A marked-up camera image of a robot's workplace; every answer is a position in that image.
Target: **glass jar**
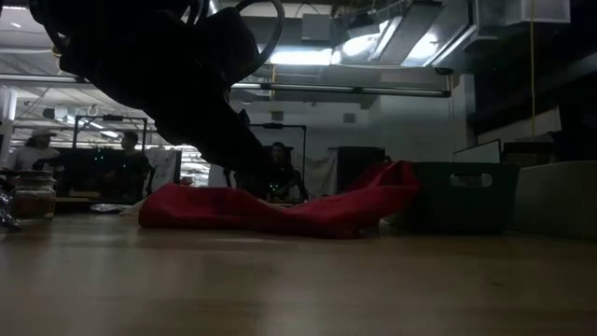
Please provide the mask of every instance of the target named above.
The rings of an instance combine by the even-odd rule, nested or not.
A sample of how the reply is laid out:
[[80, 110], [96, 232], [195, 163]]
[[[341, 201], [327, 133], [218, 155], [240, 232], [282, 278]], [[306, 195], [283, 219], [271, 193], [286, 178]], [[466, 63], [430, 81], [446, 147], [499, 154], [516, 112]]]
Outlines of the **glass jar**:
[[12, 190], [11, 215], [19, 222], [52, 220], [56, 207], [54, 183], [51, 172], [21, 172]]

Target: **red fabric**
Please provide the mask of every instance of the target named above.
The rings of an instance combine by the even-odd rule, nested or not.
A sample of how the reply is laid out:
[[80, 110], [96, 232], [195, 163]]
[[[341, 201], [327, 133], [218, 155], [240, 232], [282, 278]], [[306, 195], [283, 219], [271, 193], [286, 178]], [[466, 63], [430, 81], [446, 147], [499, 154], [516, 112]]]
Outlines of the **red fabric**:
[[359, 237], [361, 229], [406, 207], [419, 191], [408, 162], [385, 164], [362, 184], [364, 188], [288, 209], [271, 207], [239, 189], [171, 184], [146, 199], [139, 224], [144, 228], [250, 230], [352, 239]]

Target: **man with hat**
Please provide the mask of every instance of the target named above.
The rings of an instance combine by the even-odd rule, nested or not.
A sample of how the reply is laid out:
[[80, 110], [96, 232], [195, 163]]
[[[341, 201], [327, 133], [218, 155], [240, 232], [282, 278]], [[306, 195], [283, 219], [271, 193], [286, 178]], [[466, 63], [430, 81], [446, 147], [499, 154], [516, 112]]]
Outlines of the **man with hat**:
[[[39, 160], [58, 157], [60, 152], [49, 146], [52, 136], [56, 136], [56, 133], [50, 129], [35, 129], [25, 146], [10, 155], [6, 169], [11, 171], [34, 170], [34, 164]], [[44, 164], [42, 170], [58, 173], [63, 170], [63, 167], [51, 167]]]

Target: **wooden table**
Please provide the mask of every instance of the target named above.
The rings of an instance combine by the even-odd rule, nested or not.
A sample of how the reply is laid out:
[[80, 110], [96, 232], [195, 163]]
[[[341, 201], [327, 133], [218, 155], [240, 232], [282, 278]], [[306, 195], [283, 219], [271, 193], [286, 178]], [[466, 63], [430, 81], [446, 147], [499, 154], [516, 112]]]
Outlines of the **wooden table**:
[[60, 217], [0, 234], [0, 335], [597, 335], [597, 246]]

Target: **table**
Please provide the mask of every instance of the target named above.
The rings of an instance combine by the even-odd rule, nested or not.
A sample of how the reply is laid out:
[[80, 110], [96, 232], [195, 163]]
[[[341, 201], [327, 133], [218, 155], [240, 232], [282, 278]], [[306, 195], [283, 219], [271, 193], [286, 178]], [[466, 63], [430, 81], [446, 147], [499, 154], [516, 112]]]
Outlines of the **table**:
[[0, 334], [596, 335], [597, 245], [328, 241], [57, 217], [0, 233]]

